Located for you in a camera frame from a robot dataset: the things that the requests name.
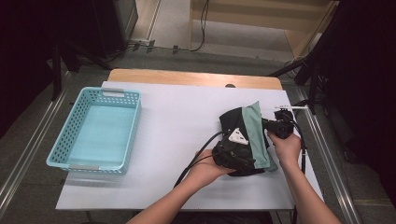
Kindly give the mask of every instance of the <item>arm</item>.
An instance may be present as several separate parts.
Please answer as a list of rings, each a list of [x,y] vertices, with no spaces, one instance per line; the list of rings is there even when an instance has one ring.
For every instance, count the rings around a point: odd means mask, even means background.
[[[280,139],[268,133],[276,148],[280,166],[285,173],[291,195],[297,207],[302,223],[340,223],[329,207],[312,189],[298,164],[301,149],[300,138],[292,134],[287,139]]]
[[[197,158],[200,160],[212,154],[212,150],[204,150]],[[152,204],[127,224],[135,223],[170,223],[183,204],[199,189],[215,181],[219,176],[226,175],[233,170],[217,166],[212,157],[206,158],[194,165],[186,178],[163,196],[159,201]]]

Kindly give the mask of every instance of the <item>wrist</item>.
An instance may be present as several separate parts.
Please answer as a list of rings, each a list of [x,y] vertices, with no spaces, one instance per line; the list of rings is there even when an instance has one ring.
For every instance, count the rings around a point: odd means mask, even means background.
[[[202,187],[200,187],[196,181],[193,181],[193,179],[186,177],[181,183],[178,185],[178,187],[181,186],[183,189],[187,190],[191,194],[196,193],[198,190],[200,190]]]
[[[300,165],[297,161],[280,161],[279,164],[284,170],[300,170]]]

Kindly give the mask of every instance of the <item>metal rail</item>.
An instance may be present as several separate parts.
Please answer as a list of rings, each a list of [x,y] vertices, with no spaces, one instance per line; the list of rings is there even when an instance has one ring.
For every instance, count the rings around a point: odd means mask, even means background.
[[[297,94],[300,100],[307,99],[306,93],[297,87]],[[309,110],[305,110],[306,118],[314,134],[315,140],[318,144],[318,150],[323,159],[324,165],[326,166],[329,178],[332,182],[336,197],[340,203],[341,209],[343,210],[344,217],[347,223],[360,224],[362,223],[361,217],[355,208],[352,198],[349,195],[347,185],[340,176],[337,166],[332,159],[332,152],[326,143],[323,133],[320,129],[317,116],[312,115]]]
[[[59,108],[61,107],[64,97],[68,91],[68,87],[72,82],[74,76],[70,72],[64,74],[64,87],[55,101],[51,101],[44,113],[43,118],[40,120],[35,132],[33,133],[31,139],[29,140],[26,148],[22,152],[20,158],[12,169],[10,175],[8,176],[6,182],[0,189],[0,220],[3,217],[6,209],[11,202],[12,197],[19,184],[21,183],[30,163],[32,162],[40,144],[47,133],[55,115],[57,114]]]

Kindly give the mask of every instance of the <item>gray floor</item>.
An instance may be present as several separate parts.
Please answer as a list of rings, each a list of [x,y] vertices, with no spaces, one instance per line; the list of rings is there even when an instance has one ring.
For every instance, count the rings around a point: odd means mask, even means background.
[[[160,40],[162,40],[163,44],[167,45],[166,41],[169,40],[160,37],[159,28],[161,28],[161,25],[158,23],[156,25],[157,30],[154,29],[152,36],[157,36],[156,38],[158,39],[156,43],[161,44]],[[166,49],[155,49],[151,53],[146,53],[145,49],[128,51],[112,62],[111,65],[119,68],[148,68],[264,76],[283,67],[284,62],[290,60],[292,57],[290,50],[287,51],[284,43],[280,42],[279,45],[273,44],[268,47],[269,51],[266,51],[265,57],[258,55],[254,50],[250,51],[249,48],[245,49],[246,54],[241,55],[242,57],[237,57],[235,56],[237,52],[233,51],[233,48],[226,47],[225,51],[211,51],[211,47],[211,39],[208,38],[208,44],[206,44],[204,48],[207,52],[179,52],[174,55],[172,51]],[[95,64],[87,64],[81,68],[79,73],[72,75],[73,79],[64,101],[53,122],[49,126],[47,133],[44,135],[42,142],[39,144],[39,148],[32,163],[28,167],[23,180],[19,184],[6,212],[0,220],[1,223],[82,223],[88,221],[83,211],[55,210],[58,197],[62,190],[62,180],[66,177],[66,173],[48,167],[45,163],[45,159],[71,109],[70,103],[75,101],[80,89],[86,86],[101,86],[102,82],[107,79],[108,74],[109,71],[105,71]],[[288,93],[290,102],[293,104],[300,101],[296,94],[296,87],[292,84],[291,78],[284,75],[280,77],[280,79],[283,88]],[[35,127],[45,113],[50,103],[51,89],[52,87],[48,86],[38,95],[35,101],[9,129],[7,134],[0,139],[0,183],[2,185],[5,184],[12,168],[28,145],[30,137],[34,134]],[[340,170],[342,178],[348,185],[350,195],[359,211],[363,223],[396,223],[395,209],[379,184],[377,174],[364,164],[352,164],[344,160],[342,146],[336,134],[333,132],[331,123],[324,116],[320,105],[317,105],[317,111],[318,120],[326,136],[326,141],[332,150],[337,168]],[[334,213],[346,223],[344,213],[339,205],[330,178],[328,177],[328,171],[317,151],[317,144],[309,128],[306,117],[302,113],[297,119],[302,126],[308,144],[308,153],[324,194],[325,202]],[[92,212],[92,216],[95,220],[107,223],[124,223],[132,215],[132,211]],[[280,212],[280,216],[283,223],[289,223],[287,212]],[[275,213],[273,213],[273,220],[275,223],[279,223]]]
[[[155,40],[155,46],[186,49],[189,43],[190,1],[161,0],[160,10],[154,15],[154,3],[158,0],[137,0],[142,8],[141,21],[137,26],[146,31],[152,25],[147,40]],[[146,33],[138,32],[133,40],[145,39]],[[197,48],[202,40],[201,24],[193,21],[191,47]],[[283,30],[207,21],[205,26],[204,53],[287,62],[293,59]]]

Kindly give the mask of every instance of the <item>white table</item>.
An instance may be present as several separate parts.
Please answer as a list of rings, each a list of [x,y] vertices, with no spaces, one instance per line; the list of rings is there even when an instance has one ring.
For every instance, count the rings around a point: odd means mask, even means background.
[[[105,82],[103,87],[142,92],[142,114],[126,175],[70,173],[57,209],[144,209],[166,194],[194,152],[220,130],[224,112],[261,103],[274,119],[276,105],[289,105],[284,91],[203,86]],[[216,140],[209,145],[213,147]],[[269,148],[274,160],[274,148]],[[306,176],[322,197],[306,157]],[[245,177],[222,176],[201,189],[183,210],[285,210],[293,208],[282,169]]]

